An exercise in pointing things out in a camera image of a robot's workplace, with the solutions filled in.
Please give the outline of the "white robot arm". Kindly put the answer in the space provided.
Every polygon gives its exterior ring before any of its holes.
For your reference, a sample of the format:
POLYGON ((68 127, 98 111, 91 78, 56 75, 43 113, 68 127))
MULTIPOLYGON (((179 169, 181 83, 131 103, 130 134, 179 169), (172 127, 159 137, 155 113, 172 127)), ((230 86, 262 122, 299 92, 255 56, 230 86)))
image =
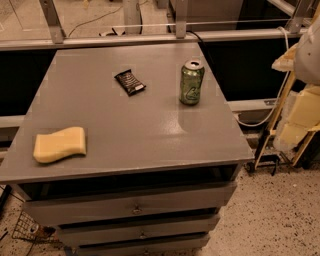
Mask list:
POLYGON ((320 122, 320 17, 317 17, 299 42, 276 59, 272 68, 293 71, 306 86, 290 92, 285 100, 273 145, 287 151, 296 147, 308 131, 320 122))

